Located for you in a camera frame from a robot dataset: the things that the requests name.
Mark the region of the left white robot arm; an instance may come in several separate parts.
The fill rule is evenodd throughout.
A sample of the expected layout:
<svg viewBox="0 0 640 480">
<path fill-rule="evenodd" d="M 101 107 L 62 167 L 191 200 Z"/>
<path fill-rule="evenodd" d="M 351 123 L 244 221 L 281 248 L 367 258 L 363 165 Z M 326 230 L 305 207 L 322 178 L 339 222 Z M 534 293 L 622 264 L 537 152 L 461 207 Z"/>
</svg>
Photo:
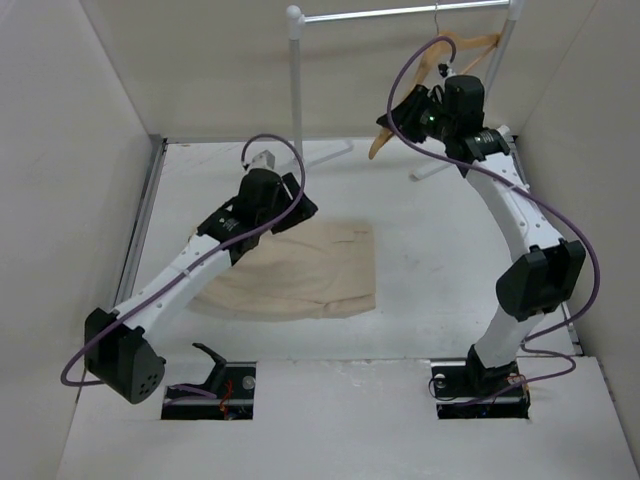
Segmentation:
<svg viewBox="0 0 640 480">
<path fill-rule="evenodd" d="M 265 232 L 286 231 L 315 215 L 306 176 L 252 168 L 238 193 L 211 213 L 186 246 L 136 295 L 84 324 L 85 368 L 129 403 L 146 400 L 165 373 L 152 339 L 214 278 L 254 249 Z"/>
</svg>

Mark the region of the wooden clothes hanger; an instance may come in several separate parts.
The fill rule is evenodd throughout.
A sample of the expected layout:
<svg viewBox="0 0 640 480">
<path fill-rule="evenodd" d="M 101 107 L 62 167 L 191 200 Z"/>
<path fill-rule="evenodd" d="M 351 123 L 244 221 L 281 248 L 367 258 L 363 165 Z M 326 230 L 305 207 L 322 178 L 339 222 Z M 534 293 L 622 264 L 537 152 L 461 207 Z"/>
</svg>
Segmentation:
<svg viewBox="0 0 640 480">
<path fill-rule="evenodd" d="M 434 22 L 437 25 L 436 35 L 450 38 L 455 44 L 457 55 L 462 54 L 462 59 L 468 58 L 470 62 L 462 69 L 456 67 L 455 62 L 451 60 L 452 46 L 446 41 L 437 42 L 421 54 L 415 73 L 408 83 L 406 93 L 402 97 L 403 100 L 408 97 L 414 87 L 423 85 L 427 77 L 430 74 L 434 74 L 441 64 L 451 66 L 452 71 L 455 73 L 473 73 L 478 65 L 481 65 L 487 57 L 494 53 L 501 41 L 502 34 L 500 32 L 464 37 L 452 30 L 440 30 L 438 21 L 434 20 Z"/>
</svg>

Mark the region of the beige trousers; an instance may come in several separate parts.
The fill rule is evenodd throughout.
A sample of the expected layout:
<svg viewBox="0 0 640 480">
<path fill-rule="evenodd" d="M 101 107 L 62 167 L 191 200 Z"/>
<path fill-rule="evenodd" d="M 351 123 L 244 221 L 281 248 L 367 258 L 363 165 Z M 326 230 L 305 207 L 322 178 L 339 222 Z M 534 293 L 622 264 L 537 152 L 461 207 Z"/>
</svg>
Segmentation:
<svg viewBox="0 0 640 480">
<path fill-rule="evenodd" d="M 374 230 L 355 219 L 311 219 L 264 234 L 190 305 L 204 315 L 271 322 L 344 319 L 375 308 Z"/>
</svg>

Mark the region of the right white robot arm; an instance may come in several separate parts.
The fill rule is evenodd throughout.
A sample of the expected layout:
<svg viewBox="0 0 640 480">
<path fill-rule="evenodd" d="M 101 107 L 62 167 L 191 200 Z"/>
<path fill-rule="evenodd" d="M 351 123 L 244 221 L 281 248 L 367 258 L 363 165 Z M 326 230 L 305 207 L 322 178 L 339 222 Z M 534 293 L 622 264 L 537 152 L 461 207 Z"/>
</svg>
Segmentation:
<svg viewBox="0 0 640 480">
<path fill-rule="evenodd" d="M 512 264 L 495 286 L 497 311 L 465 362 L 464 384 L 474 396 L 505 385 L 521 343 L 569 299 L 586 258 L 583 244 L 566 240 L 531 200 L 504 136 L 484 125 L 484 97 L 479 78 L 454 75 L 433 89 L 415 86 L 376 121 L 412 146 L 442 142 L 509 248 Z"/>
</svg>

